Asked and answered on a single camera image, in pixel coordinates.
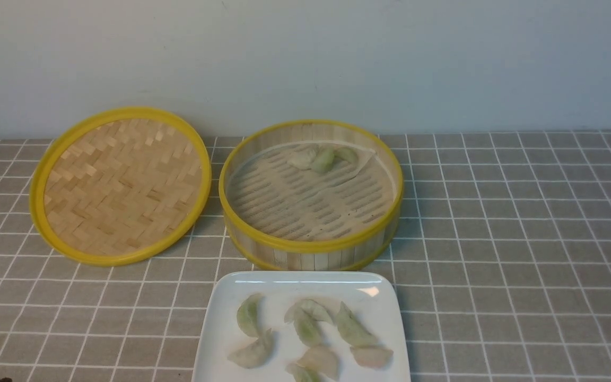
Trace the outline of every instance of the bamboo steamer lid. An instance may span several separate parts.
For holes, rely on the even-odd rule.
[[[211,188],[196,131],[166,111],[129,107],[82,121],[54,142],[32,179],[44,240],[82,263],[142,261],[195,223]]]

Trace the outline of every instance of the dumpling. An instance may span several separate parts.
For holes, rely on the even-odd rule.
[[[334,165],[334,149],[325,147],[320,149],[315,159],[310,164],[310,169],[319,174],[324,174],[329,171]]]
[[[299,307],[294,310],[294,328],[303,345],[312,348],[322,343],[322,333],[315,320]]]
[[[310,169],[310,164],[313,162],[313,159],[317,157],[317,152],[317,145],[310,146],[302,152],[291,155],[287,163],[299,170],[308,170]]]
[[[286,366],[286,372],[294,376],[295,382],[320,382],[320,376],[317,372],[309,368],[299,367],[296,363],[289,363]]]
[[[305,312],[315,319],[315,321],[324,321],[332,325],[334,324],[331,314],[329,314],[329,310],[310,298],[300,300],[292,305],[291,308],[286,311],[286,314],[284,314],[284,323],[288,324],[294,320],[294,310],[296,307],[305,310]]]
[[[350,348],[353,358],[358,365],[364,368],[384,368],[392,358],[392,350],[383,346],[362,346]]]
[[[336,328],[341,338],[355,348],[376,345],[379,341],[360,324],[344,302],[341,302],[341,309],[336,314]]]
[[[237,309],[237,326],[250,337],[258,337],[259,329],[259,302],[263,298],[261,293],[249,296]]]
[[[245,348],[230,353],[228,360],[243,368],[257,368],[270,358],[273,346],[272,330],[268,329],[256,341],[250,343]]]
[[[352,148],[343,146],[334,151],[334,156],[345,160],[353,166],[357,164],[357,153]]]
[[[299,366],[320,372],[333,380],[339,380],[339,356],[326,346],[308,349],[300,360]]]

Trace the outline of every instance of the square plate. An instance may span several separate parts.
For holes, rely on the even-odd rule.
[[[238,328],[235,315],[245,298],[257,292],[264,294],[259,308],[261,329],[272,328],[275,332],[275,349],[265,365],[247,370],[228,361],[228,354],[255,341]],[[337,329],[318,323],[325,342],[341,359],[340,382],[410,382],[400,306],[388,280],[365,272],[274,271],[231,273],[218,282],[204,317],[193,382],[293,381],[284,368],[301,358],[307,347],[293,325],[284,323],[284,314],[301,298],[316,299],[332,314],[338,312],[340,301],[345,302],[360,322],[393,350],[392,362],[386,369],[359,367]],[[329,379],[322,375],[322,380]]]

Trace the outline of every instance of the white wall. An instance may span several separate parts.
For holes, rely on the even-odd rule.
[[[0,0],[0,137],[131,104],[218,135],[611,128],[611,0]]]

